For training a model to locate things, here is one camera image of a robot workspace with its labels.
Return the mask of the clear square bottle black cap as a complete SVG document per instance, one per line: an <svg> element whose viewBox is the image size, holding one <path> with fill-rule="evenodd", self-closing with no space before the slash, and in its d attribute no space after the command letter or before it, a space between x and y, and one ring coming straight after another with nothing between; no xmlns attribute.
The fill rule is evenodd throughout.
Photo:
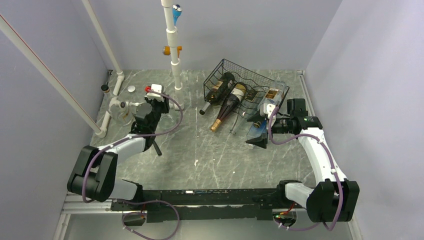
<svg viewBox="0 0 424 240"><path fill-rule="evenodd" d="M279 106L280 103L283 101L283 97L285 95L284 91L286 90L286 88L287 84L284 81L274 81L265 93L265 96L258 104L257 111L259 111L260 105L263 103L274 104L276 106Z"/></svg>

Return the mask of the clear bottle silver cap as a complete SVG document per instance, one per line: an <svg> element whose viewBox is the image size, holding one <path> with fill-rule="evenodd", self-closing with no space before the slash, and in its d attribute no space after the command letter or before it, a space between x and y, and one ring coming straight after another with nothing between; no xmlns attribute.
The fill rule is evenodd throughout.
<svg viewBox="0 0 424 240"><path fill-rule="evenodd" d="M130 85L127 88L128 92L128 107L131 113L135 116L138 113L138 107L144 105L139 93L134 85Z"/></svg>

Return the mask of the clear round cork-stoppered bottle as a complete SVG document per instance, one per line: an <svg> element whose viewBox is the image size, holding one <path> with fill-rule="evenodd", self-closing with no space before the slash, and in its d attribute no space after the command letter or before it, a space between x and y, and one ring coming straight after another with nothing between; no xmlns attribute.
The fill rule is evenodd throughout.
<svg viewBox="0 0 424 240"><path fill-rule="evenodd" d="M127 102L120 96L113 93L107 84L103 84L101 90L106 97L107 112L121 126L130 125L133 121L133 115Z"/></svg>

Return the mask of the dark green wine bottle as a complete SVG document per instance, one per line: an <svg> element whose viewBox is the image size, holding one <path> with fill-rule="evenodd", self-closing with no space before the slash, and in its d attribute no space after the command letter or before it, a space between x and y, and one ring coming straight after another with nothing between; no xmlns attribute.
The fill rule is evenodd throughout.
<svg viewBox="0 0 424 240"><path fill-rule="evenodd" d="M234 83L234 75L230 72L225 72L206 94L205 104L199 110L199 114L204 115L211 105L215 105L223 100L232 89Z"/></svg>

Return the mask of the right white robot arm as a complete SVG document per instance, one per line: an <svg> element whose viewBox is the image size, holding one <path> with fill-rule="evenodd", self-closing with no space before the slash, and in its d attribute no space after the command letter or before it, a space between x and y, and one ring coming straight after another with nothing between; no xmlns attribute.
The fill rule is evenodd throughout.
<svg viewBox="0 0 424 240"><path fill-rule="evenodd" d="M282 180L277 186L276 203L282 208L298 204L312 222L323 223L329 229L337 222L351 221L360 188L356 181L348 180L336 163L319 118L309 115L303 98L287 100L287 116L277 117L279 111L277 103L260 103L248 121L259 125L261 135L247 143L265 148L268 142L278 145L275 134L290 134L281 144L298 140L312 167L315 187L298 180Z"/></svg>

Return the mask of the clear bottle dark label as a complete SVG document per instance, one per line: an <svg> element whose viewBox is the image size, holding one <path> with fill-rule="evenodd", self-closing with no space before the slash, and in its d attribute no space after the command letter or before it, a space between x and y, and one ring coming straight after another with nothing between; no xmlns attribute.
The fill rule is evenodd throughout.
<svg viewBox="0 0 424 240"><path fill-rule="evenodd" d="M163 130L172 129L179 122L180 113L175 103L169 100L169 112L161 115L158 126Z"/></svg>

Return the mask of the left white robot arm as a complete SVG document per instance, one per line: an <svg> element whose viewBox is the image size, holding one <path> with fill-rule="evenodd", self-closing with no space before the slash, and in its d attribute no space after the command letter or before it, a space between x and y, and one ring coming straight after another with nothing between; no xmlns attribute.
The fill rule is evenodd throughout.
<svg viewBox="0 0 424 240"><path fill-rule="evenodd" d="M67 190L91 200L104 202L108 199L124 199L131 210L139 209L144 203L142 186L129 180L117 179L116 171L120 162L157 145L156 129L163 114L170 110L168 96L160 100L145 97L137 107L135 120L129 134L109 145L83 147L67 182Z"/></svg>

